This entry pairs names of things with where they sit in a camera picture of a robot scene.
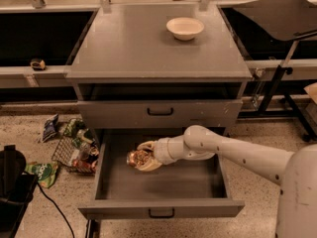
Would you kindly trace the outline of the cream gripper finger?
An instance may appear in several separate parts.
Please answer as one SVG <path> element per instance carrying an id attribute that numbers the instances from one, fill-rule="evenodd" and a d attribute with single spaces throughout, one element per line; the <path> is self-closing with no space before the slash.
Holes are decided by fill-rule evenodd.
<path id="1" fill-rule="evenodd" d="M 162 163 L 156 159 L 147 159 L 137 164 L 136 169 L 141 172 L 151 172 L 162 166 Z"/>
<path id="2" fill-rule="evenodd" d="M 155 141 L 146 141 L 141 143 L 137 149 L 144 150 L 144 151 L 153 151 L 155 149 L 156 142 Z"/>

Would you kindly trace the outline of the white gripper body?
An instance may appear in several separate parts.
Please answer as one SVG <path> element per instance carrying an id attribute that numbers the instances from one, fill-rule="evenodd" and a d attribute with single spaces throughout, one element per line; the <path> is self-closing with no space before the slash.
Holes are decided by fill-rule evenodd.
<path id="1" fill-rule="evenodd" d="M 154 156 L 163 165 L 174 163 L 174 159 L 169 154 L 168 141 L 169 138 L 162 138 L 155 141 L 154 144 Z"/>

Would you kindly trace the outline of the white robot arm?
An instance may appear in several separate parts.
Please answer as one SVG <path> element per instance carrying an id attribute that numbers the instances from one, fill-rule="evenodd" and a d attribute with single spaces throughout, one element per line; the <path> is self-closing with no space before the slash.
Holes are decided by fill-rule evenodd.
<path id="1" fill-rule="evenodd" d="M 230 160 L 280 186 L 275 238 L 317 238 L 317 147 L 297 152 L 220 136 L 188 127 L 180 136 L 140 144 L 127 162 L 149 172 L 179 160 Z"/>

